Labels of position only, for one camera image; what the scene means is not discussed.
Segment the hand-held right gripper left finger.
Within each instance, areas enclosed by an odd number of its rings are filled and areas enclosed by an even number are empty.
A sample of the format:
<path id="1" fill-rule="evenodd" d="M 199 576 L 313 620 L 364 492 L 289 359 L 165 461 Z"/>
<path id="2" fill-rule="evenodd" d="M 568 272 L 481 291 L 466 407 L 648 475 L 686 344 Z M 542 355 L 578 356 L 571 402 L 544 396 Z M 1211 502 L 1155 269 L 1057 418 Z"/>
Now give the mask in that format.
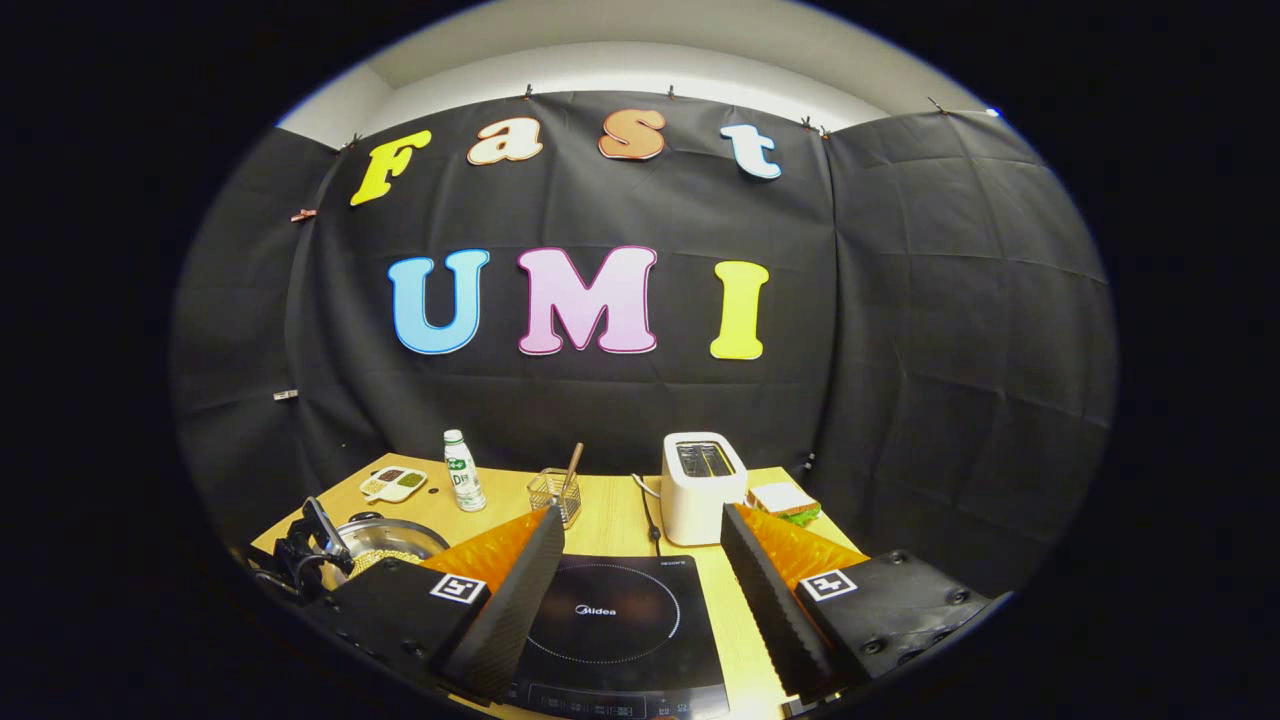
<path id="1" fill-rule="evenodd" d="M 428 560 L 379 560 L 301 612 L 420 691 L 503 703 L 563 547 L 559 514 L 539 509 Z"/>

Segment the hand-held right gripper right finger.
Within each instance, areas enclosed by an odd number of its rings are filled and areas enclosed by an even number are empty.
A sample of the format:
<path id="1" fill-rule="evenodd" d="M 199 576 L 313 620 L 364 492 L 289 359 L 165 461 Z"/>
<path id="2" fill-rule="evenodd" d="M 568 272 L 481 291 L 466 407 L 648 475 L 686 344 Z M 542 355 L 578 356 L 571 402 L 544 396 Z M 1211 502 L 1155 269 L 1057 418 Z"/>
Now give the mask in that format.
<path id="1" fill-rule="evenodd" d="M 1001 610 L 916 553 L 868 557 L 742 503 L 719 543 L 783 689 L 805 703 L 895 682 Z"/>

